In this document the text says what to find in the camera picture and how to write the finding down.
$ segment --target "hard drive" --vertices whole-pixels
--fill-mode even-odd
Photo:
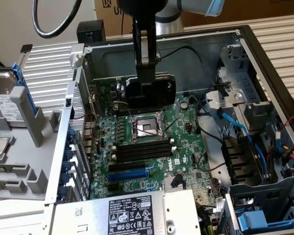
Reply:
[[[0,117],[7,120],[12,127],[26,127],[21,113],[10,99],[10,93],[15,86],[23,86],[27,90],[27,99],[33,114],[37,109],[25,83],[21,68],[15,63],[12,67],[0,67]]]

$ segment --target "white wall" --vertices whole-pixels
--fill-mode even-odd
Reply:
[[[72,0],[39,0],[38,20],[44,31],[51,31],[65,19]],[[40,38],[32,24],[32,0],[0,0],[0,60],[11,66],[19,57],[22,45],[47,45],[77,41],[76,29],[80,21],[96,18],[94,0],[83,0],[70,26],[53,39]]]

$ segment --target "hard drive label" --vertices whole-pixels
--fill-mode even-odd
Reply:
[[[8,94],[0,94],[0,111],[7,121],[23,121],[18,107]]]
[[[153,235],[151,195],[109,202],[109,235]]]

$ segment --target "vented metal panel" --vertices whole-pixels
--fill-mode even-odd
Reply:
[[[251,21],[209,24],[186,30],[248,24],[294,99],[294,15]],[[265,87],[260,81],[270,100]]]
[[[35,105],[47,116],[63,108],[68,82],[73,80],[70,52],[76,43],[33,47],[22,67]]]

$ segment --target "motherboard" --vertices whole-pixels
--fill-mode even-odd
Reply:
[[[85,141],[92,169],[90,198],[185,187],[193,190],[200,204],[214,204],[218,190],[211,174],[198,169],[209,169],[209,165],[204,158],[198,161],[205,148],[202,136],[195,132],[195,106],[182,95],[176,97],[173,105],[156,113],[117,116],[106,107],[97,120],[88,118],[84,137],[95,138]],[[135,173],[123,170],[124,165],[142,166],[148,173],[138,178],[114,177],[115,171]],[[185,185],[172,188],[171,182],[177,175],[183,177]]]

